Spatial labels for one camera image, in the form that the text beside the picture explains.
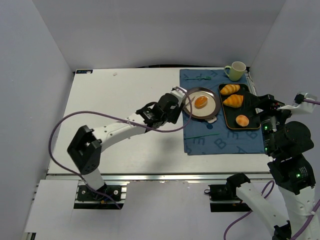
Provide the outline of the round metal plate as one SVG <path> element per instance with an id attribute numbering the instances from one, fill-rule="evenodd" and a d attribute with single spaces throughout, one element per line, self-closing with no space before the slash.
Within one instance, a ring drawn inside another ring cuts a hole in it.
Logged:
<path id="1" fill-rule="evenodd" d="M 187 90 L 189 99 L 185 97 L 183 111 L 194 119 L 211 121 L 221 109 L 218 96 L 205 87 L 193 87 Z"/>

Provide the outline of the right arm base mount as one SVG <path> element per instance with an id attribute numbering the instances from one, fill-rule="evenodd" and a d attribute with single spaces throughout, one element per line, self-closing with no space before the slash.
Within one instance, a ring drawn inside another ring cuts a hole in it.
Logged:
<path id="1" fill-rule="evenodd" d="M 211 184 L 203 191 L 209 197 L 212 213 L 248 213 L 250 207 L 240 200 L 227 184 Z"/>

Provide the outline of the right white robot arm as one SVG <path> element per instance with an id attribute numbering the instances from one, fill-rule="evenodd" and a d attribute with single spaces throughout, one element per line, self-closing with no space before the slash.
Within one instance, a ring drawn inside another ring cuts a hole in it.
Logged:
<path id="1" fill-rule="evenodd" d="M 281 215 L 256 189 L 244 173 L 227 178 L 226 190 L 244 201 L 269 230 L 274 240 L 318 240 L 320 221 L 315 201 L 316 180 L 303 153 L 312 149 L 309 128 L 301 122 L 286 120 L 292 114 L 312 113 L 319 101 L 312 95 L 297 94 L 293 105 L 286 105 L 267 94 L 245 93 L 245 111 L 260 109 L 264 153 L 273 160 L 267 165 L 285 202 L 288 218 Z"/>

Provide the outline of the small croissant bread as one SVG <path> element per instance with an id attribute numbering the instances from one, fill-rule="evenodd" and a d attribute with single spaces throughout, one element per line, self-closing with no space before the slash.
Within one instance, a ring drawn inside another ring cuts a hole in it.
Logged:
<path id="1" fill-rule="evenodd" d="M 194 106 L 197 109 L 202 109 L 208 104 L 208 98 L 204 95 L 197 97 L 194 101 Z"/>

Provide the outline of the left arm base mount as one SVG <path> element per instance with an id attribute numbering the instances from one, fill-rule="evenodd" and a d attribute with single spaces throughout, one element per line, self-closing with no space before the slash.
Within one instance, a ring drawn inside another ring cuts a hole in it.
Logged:
<path id="1" fill-rule="evenodd" d="M 126 196 L 126 189 L 121 185 L 105 184 L 98 192 L 92 191 L 87 185 L 77 188 L 74 209 L 83 210 L 121 210 Z"/>

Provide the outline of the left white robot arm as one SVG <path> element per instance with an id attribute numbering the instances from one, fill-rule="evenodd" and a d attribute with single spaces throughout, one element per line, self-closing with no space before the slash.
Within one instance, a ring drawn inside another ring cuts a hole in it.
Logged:
<path id="1" fill-rule="evenodd" d="M 136 135 L 156 130 L 166 123 L 175 124 L 184 107 L 186 95 L 173 89 L 157 102 L 150 102 L 125 120 L 98 128 L 80 127 L 67 148 L 67 153 L 76 165 L 88 186 L 104 192 L 106 184 L 99 171 L 101 153 L 110 146 Z"/>

